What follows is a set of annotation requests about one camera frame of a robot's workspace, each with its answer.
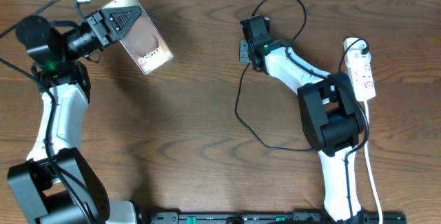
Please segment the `Samsung Galaxy smartphone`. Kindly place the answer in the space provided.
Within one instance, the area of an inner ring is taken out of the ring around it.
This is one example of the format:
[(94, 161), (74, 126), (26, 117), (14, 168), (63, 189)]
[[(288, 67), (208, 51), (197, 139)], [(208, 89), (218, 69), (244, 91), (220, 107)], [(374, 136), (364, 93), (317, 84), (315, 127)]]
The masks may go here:
[(120, 43), (143, 71), (143, 74), (148, 75), (171, 61), (174, 54), (138, 0), (111, 0), (100, 10), (124, 7), (139, 7), (141, 15), (122, 37)]

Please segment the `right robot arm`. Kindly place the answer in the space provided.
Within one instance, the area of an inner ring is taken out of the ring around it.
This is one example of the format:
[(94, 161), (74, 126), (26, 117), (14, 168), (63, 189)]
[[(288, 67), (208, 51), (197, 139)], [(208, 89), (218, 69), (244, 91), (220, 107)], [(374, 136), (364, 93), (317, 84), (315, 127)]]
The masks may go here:
[(367, 118), (347, 74), (331, 74), (301, 59), (269, 33), (262, 15), (241, 21), (241, 45), (257, 72), (279, 79), (298, 97), (300, 120), (311, 149), (317, 151), (325, 182), (324, 209), (334, 223), (352, 223), (361, 212), (356, 196), (355, 156)]

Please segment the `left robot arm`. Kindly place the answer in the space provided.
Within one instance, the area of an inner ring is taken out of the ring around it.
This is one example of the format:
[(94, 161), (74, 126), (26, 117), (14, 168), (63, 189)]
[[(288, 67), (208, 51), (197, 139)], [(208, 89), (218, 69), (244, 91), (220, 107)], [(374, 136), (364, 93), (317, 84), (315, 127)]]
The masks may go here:
[(148, 223), (132, 201), (111, 199), (81, 154), (91, 84), (81, 58), (120, 41), (142, 15), (138, 6), (106, 8), (82, 23), (22, 19), (16, 36), (34, 65), (28, 77), (43, 100), (41, 126), (8, 184), (29, 223)]

